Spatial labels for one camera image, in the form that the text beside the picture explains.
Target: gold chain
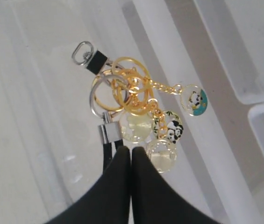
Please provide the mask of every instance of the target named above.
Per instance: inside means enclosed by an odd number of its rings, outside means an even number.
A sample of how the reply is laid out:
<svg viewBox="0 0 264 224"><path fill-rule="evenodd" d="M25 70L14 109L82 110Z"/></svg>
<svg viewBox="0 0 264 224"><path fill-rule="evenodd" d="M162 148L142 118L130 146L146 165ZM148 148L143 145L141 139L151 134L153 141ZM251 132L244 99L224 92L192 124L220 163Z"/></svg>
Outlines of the gold chain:
<svg viewBox="0 0 264 224"><path fill-rule="evenodd" d="M148 80L152 88L155 88L161 92L165 92L165 93L169 93L173 95L180 95L183 92L183 87L180 84L176 84L173 87L171 87L171 86L159 83L159 82L155 82L154 80L148 77L144 77L144 79Z"/></svg>

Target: round charm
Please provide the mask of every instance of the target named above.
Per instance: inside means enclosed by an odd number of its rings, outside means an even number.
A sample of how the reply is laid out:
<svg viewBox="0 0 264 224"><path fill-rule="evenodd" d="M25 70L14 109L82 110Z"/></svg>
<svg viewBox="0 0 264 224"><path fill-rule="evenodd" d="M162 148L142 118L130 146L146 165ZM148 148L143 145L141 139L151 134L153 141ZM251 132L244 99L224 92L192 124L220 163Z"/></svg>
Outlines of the round charm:
<svg viewBox="0 0 264 224"><path fill-rule="evenodd" d="M184 127L182 125L182 121L180 117L171 111L164 111L166 123L167 123L167 136L168 139L172 143L176 143L183 134ZM159 121L155 119L152 125L153 133L158 138L158 129L159 129Z"/></svg>
<svg viewBox="0 0 264 224"><path fill-rule="evenodd" d="M123 138L132 143L144 141L152 132L153 119L149 115L132 115L124 112L120 119Z"/></svg>
<svg viewBox="0 0 264 224"><path fill-rule="evenodd" d="M149 142L146 154L159 173L169 171L177 159L175 144L166 139Z"/></svg>
<svg viewBox="0 0 264 224"><path fill-rule="evenodd" d="M199 116L206 111L208 98L203 89L188 85L181 94L181 104L190 115Z"/></svg>

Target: panda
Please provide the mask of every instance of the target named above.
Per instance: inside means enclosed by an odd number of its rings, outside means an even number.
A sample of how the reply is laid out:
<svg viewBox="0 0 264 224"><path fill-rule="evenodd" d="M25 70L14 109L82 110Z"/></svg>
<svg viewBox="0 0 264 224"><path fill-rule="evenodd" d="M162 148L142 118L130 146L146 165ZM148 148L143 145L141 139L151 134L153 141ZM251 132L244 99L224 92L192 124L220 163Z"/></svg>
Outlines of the panda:
<svg viewBox="0 0 264 224"><path fill-rule="evenodd" d="M191 94L189 98L189 109L198 109L201 106L202 96L195 91Z"/></svg>
<svg viewBox="0 0 264 224"><path fill-rule="evenodd" d="M172 120L167 125L167 139L176 144L177 140L182 136L184 127L179 121Z"/></svg>

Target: silver key ring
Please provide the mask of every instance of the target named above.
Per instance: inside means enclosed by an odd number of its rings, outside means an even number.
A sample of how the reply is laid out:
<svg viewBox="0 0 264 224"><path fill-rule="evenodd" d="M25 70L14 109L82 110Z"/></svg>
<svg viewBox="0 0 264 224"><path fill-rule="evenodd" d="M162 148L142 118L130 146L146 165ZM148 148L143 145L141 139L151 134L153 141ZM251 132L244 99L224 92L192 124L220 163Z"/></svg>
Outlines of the silver key ring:
<svg viewBox="0 0 264 224"><path fill-rule="evenodd" d="M97 88L99 87L99 85L108 80L109 78L113 78L113 79L119 79L120 81L122 81L123 83L126 82L126 80L124 78L122 78L121 76L118 75L106 75L104 77L102 77L101 79L99 79L96 84L93 86L93 88L90 91L90 99L89 99L89 103L90 103L90 109L92 111L93 114L95 114L97 117L103 119L103 115L100 114L96 108L95 108L95 100L94 100L94 96L95 96L95 92L97 90ZM125 102L127 101L129 95L126 92L126 96L125 96Z"/></svg>
<svg viewBox="0 0 264 224"><path fill-rule="evenodd" d="M80 50L80 48L83 45L88 45L90 47L90 51L86 51L84 53L84 55L83 55L84 61L79 62L79 61L76 60L76 55L77 55L78 51ZM83 41L83 42L79 43L78 46L76 47L76 49L74 50L74 52L72 54L72 60L74 61L75 64L85 65L85 64L87 64L91 60L91 58L93 56L94 56L94 46L91 44L91 42Z"/></svg>

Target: keychain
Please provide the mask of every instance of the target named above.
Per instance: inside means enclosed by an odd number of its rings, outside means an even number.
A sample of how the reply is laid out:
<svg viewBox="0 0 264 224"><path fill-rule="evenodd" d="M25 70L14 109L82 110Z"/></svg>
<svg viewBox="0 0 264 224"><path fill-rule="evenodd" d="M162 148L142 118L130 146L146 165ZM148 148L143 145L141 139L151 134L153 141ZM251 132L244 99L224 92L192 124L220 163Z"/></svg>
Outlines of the keychain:
<svg viewBox="0 0 264 224"><path fill-rule="evenodd" d="M89 49L83 54L83 60L78 61L76 55L84 46ZM176 113L160 109L153 89L180 95L182 107L192 116L202 115L207 109L208 98L204 90L195 85L183 87L176 84L171 87L156 82L151 79L146 67L136 59L120 57L111 61L99 50L94 50L90 42L81 42L74 50L72 59L96 75L90 93L90 107L96 116L104 120L100 132L103 143L108 144L108 156L112 140L117 142L117 145L122 145L122 138L132 143L140 143L153 133L156 139L147 144L146 153L158 172L168 171L176 160L175 144L180 139L184 127ZM133 66L127 68L121 65L123 63L132 63ZM97 98L96 89L102 82L111 88L117 107L105 105ZM107 112L100 114L95 104ZM112 122L112 118L120 113L119 121ZM106 134L111 134L111 129L116 132L116 138L110 139Z"/></svg>

